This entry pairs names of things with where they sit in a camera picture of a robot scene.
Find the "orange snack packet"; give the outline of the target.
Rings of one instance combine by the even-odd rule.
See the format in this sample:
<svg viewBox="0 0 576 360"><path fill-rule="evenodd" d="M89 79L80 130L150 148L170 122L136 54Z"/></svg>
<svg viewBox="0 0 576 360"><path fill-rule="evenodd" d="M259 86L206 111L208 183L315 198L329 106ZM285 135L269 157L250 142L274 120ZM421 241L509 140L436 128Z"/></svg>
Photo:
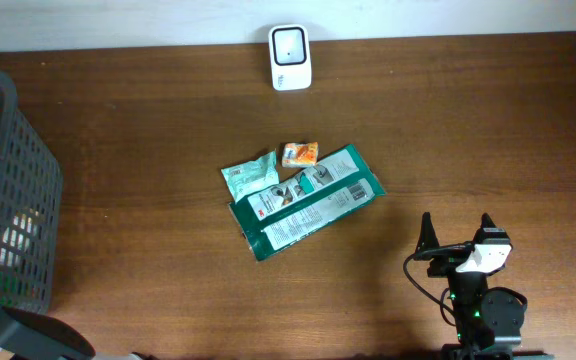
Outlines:
<svg viewBox="0 0 576 360"><path fill-rule="evenodd" d="M286 168L306 168L317 163L319 144L311 143L287 143L284 146L281 164Z"/></svg>

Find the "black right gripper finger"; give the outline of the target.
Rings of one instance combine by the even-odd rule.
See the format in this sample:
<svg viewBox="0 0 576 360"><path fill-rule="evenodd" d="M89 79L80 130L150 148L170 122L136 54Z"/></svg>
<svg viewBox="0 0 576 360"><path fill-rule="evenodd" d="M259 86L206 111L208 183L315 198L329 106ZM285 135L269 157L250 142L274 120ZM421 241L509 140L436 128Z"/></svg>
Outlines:
<svg viewBox="0 0 576 360"><path fill-rule="evenodd" d="M416 246L416 252L423 252L439 247L439 241L435 233L431 220L431 214L424 212L422 215L419 239Z"/></svg>
<svg viewBox="0 0 576 360"><path fill-rule="evenodd" d="M509 236L503 228L495 225L488 213L483 213L481 225L475 232L473 242L478 245L508 245Z"/></svg>

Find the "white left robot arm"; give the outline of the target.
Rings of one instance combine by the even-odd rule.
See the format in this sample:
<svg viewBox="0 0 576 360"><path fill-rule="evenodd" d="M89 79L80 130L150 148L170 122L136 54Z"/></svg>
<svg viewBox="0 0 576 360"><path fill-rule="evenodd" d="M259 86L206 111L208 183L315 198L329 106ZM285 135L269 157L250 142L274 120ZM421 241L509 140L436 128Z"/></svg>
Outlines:
<svg viewBox="0 0 576 360"><path fill-rule="evenodd" d="M46 315L0 305L0 352L13 359L130 360L135 353L98 353L70 325Z"/></svg>

